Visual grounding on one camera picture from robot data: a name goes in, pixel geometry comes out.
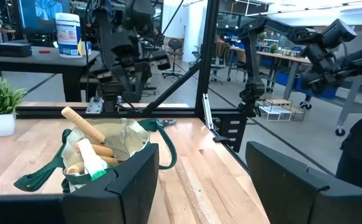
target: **office chair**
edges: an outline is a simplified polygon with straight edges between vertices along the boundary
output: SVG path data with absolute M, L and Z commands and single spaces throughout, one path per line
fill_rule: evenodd
M 219 77 L 217 75 L 218 70 L 225 68 L 225 60 L 227 60 L 227 58 L 225 58 L 225 55 L 223 55 L 222 57 L 217 57 L 217 53 L 216 53 L 216 47 L 217 45 L 214 44 L 213 45 L 213 50 L 212 50 L 212 54 L 211 54 L 211 76 L 210 76 L 210 81 L 220 81 L 221 84 L 224 84 L 224 82 L 222 81 L 222 78 Z
M 183 43 L 181 40 L 179 39 L 175 39 L 172 38 L 171 40 L 168 41 L 168 47 L 170 47 L 173 51 L 168 51 L 167 53 L 172 55 L 174 57 L 174 61 L 173 61 L 173 69 L 171 69 L 168 72 L 163 72 L 163 78 L 166 77 L 181 77 L 182 75 L 178 74 L 178 72 L 180 72 L 180 70 L 175 70 L 175 56 L 178 55 L 183 55 L 183 52 L 177 52 L 176 50 L 181 49 L 183 46 Z

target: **caster wheel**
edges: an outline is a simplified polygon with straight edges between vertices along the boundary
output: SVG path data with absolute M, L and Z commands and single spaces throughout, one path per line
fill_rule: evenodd
M 312 105 L 302 105 L 301 108 L 310 110 L 312 108 Z
M 339 130 L 336 129 L 335 133 L 336 133 L 337 136 L 344 136 L 345 135 L 345 130 L 342 129 L 341 132 L 339 132 Z

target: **monitor screen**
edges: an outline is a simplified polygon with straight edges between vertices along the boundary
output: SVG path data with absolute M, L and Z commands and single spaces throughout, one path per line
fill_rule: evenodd
M 69 0 L 19 0 L 24 32 L 53 32 L 56 12 L 70 12 Z

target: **wooden handle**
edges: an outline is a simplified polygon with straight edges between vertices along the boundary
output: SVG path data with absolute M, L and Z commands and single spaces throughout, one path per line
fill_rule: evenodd
M 77 114 L 72 108 L 69 108 L 66 106 L 62 110 L 62 115 L 67 118 L 69 121 L 73 122 L 73 124 L 76 125 L 76 127 L 79 128 L 79 130 L 83 131 L 85 134 L 88 134 L 99 142 L 100 144 L 106 143 L 105 136 L 100 133 L 96 128 L 94 128 L 90 123 L 88 123 L 86 120 L 84 120 L 79 114 Z
M 108 156 L 99 156 L 101 159 L 103 159 L 109 166 L 115 166 L 118 164 L 118 160 L 113 157 Z
M 95 145 L 92 144 L 92 148 L 93 150 L 96 152 L 96 154 L 98 156 L 108 156 L 108 157 L 112 157 L 113 156 L 113 150 L 110 149 L 109 147 L 105 147 L 105 146 L 99 146 L 99 145 Z M 78 144 L 75 144 L 74 146 L 74 151 L 78 154 L 80 154 L 80 146 Z
M 85 166 L 83 164 L 83 162 L 78 162 L 72 166 L 70 166 L 69 168 L 67 168 L 67 173 L 68 174 L 83 174 L 85 170 Z

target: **green fabric pouch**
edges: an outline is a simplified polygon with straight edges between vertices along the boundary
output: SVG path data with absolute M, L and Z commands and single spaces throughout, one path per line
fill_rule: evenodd
M 125 161 L 138 151 L 143 150 L 150 144 L 149 132 L 158 131 L 171 153 L 170 165 L 160 166 L 160 169 L 170 169 L 176 163 L 177 155 L 174 144 L 157 119 L 144 119 L 141 121 L 133 119 L 90 119 L 87 121 L 108 139 L 105 146 L 113 150 L 115 157 L 119 161 Z M 54 158 L 37 172 L 21 177 L 14 183 L 14 186 L 26 192 L 35 192 L 48 181 L 56 168 L 62 168 L 65 176 L 62 182 L 63 193 L 71 193 L 90 183 L 91 176 L 89 174 L 74 175 L 66 173 L 68 167 L 83 161 L 81 155 L 74 151 L 74 146 L 84 138 L 89 139 L 92 144 L 98 144 L 78 128 L 64 130 L 62 134 L 63 145 Z

